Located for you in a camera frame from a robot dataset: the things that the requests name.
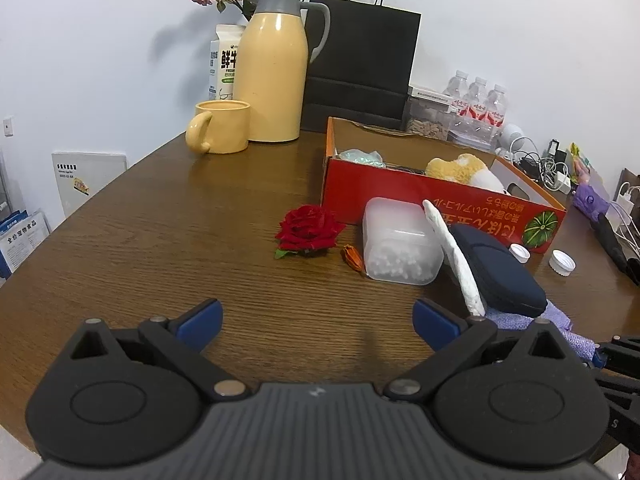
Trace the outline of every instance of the box lid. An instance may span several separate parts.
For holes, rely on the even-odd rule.
[[[447,106],[451,106],[453,102],[453,97],[414,84],[409,85],[408,94],[411,97],[417,97]]]

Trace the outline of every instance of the thermos handle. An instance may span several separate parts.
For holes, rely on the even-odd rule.
[[[202,112],[197,114],[187,126],[185,140],[187,146],[196,153],[207,153],[210,145],[208,142],[202,142],[202,131],[209,126],[211,120],[211,112]]]
[[[320,40],[320,44],[311,51],[311,59],[309,60],[309,63],[313,63],[316,60],[316,57],[318,57],[318,55],[322,52],[322,49],[324,49],[326,39],[329,36],[329,28],[331,27],[331,12],[329,12],[329,7],[318,2],[300,2],[300,8],[308,10],[320,10],[324,14],[324,31],[322,32],[322,40]]]

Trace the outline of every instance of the black paper bag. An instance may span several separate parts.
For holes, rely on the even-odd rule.
[[[414,62],[420,14],[349,0],[312,0],[331,10],[326,45],[306,73],[302,129],[325,132],[328,117],[398,130]],[[309,45],[322,37],[306,17]]]

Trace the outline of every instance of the plush toy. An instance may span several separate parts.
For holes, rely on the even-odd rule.
[[[424,173],[433,178],[504,193],[504,186],[498,177],[489,171],[482,160],[470,153],[463,153],[456,160],[450,162],[441,158],[433,158],[427,164]]]

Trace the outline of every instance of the white wall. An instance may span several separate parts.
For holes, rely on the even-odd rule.
[[[640,172],[640,0],[385,3],[422,13],[414,82],[484,76],[509,89],[508,120],[541,149],[577,142],[609,190],[622,167]],[[0,145],[14,202],[57,226],[52,151],[121,152],[132,165],[181,132],[206,97],[215,25],[238,17],[189,0],[0,0],[0,118],[13,115],[15,130]]]

